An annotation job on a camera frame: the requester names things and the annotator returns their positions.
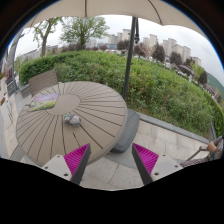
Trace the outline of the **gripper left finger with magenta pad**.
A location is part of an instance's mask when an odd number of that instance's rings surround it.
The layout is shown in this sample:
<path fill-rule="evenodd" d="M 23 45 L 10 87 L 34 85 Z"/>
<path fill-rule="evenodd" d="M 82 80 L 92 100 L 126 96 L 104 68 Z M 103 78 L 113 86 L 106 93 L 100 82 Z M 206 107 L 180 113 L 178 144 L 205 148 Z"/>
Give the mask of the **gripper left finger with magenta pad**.
<path fill-rule="evenodd" d="M 90 144 L 83 145 L 72 152 L 55 155 L 42 169 L 79 185 L 91 154 Z"/>

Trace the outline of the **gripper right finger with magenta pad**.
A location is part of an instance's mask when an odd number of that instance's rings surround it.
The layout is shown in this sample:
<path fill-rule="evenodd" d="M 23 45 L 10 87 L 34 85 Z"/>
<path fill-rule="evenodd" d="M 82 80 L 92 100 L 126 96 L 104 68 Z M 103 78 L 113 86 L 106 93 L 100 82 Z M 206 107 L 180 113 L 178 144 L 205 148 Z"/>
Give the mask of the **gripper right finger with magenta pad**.
<path fill-rule="evenodd" d="M 132 155 L 144 185 L 148 185 L 182 169 L 168 155 L 159 155 L 136 143 L 132 144 Z"/>

